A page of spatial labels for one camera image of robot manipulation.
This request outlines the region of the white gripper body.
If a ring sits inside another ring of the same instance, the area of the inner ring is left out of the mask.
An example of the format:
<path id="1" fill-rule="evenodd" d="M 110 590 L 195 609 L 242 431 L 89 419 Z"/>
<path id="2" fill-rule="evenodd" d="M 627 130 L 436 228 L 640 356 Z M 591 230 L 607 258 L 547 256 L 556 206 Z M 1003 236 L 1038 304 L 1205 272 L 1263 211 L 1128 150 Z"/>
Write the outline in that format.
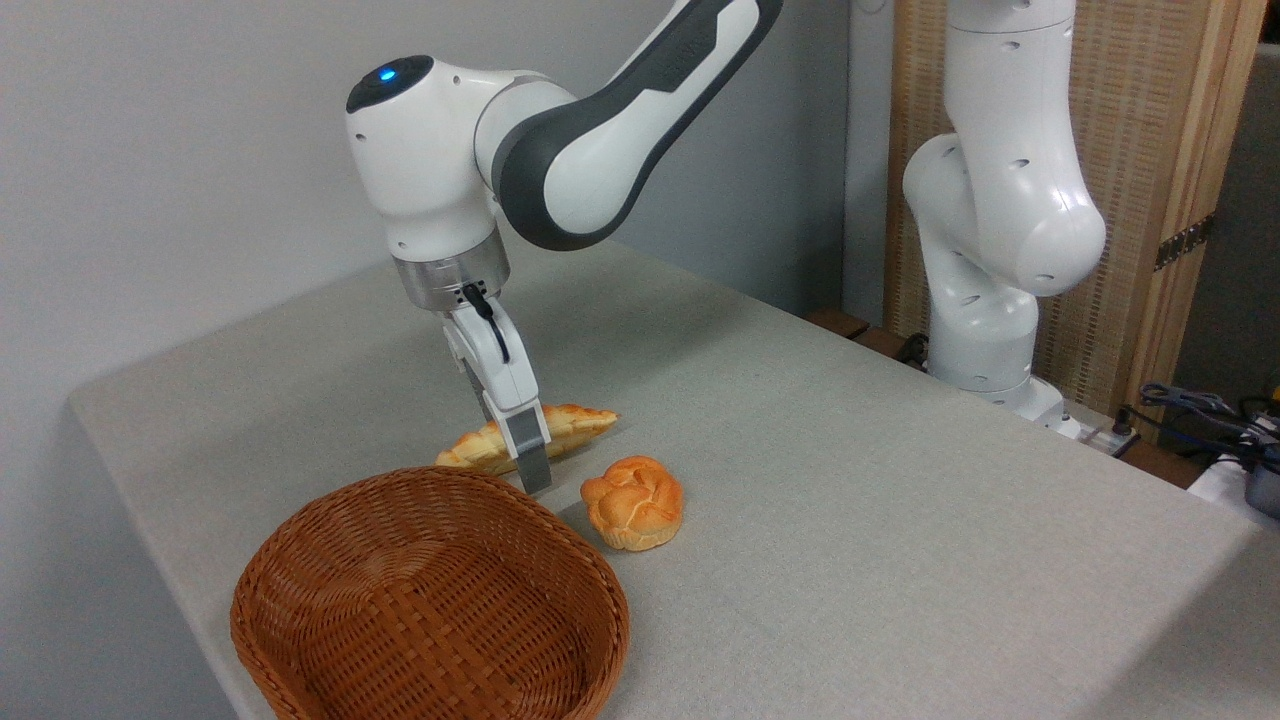
<path id="1" fill-rule="evenodd" d="M 460 370 L 472 368 L 481 375 L 499 411 L 540 404 L 538 382 L 518 331 L 497 299 L 489 301 L 489 307 L 490 320 L 474 306 L 442 315 Z"/>

